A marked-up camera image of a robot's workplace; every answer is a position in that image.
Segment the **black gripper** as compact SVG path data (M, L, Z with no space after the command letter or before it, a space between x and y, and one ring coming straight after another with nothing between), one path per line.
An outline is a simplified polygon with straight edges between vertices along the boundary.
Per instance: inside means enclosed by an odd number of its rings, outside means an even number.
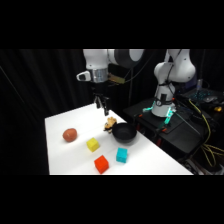
M98 96L103 96L102 98L102 104L103 104L103 108L104 108L104 115L108 116L109 111L108 111L108 105L107 105L107 101L109 98L104 97L106 95L107 92L107 83L106 82L101 82L101 83L91 83L91 89L93 92L93 96L94 98L94 103L96 104L97 109L101 108L100 105L100 100Z

